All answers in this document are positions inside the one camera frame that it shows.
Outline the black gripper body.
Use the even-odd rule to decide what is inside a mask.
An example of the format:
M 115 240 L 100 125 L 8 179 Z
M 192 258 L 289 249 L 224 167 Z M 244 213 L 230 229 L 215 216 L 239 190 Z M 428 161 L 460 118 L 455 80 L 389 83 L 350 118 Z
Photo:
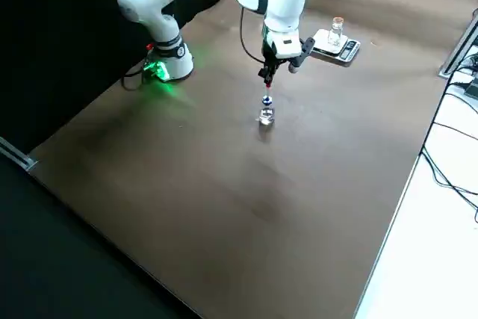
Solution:
M 289 58 L 279 58 L 277 55 L 276 46 L 274 44 L 271 46 L 269 44 L 263 44 L 262 55 L 264 57 L 263 67 L 268 69 L 277 69 L 280 65 L 289 61 Z

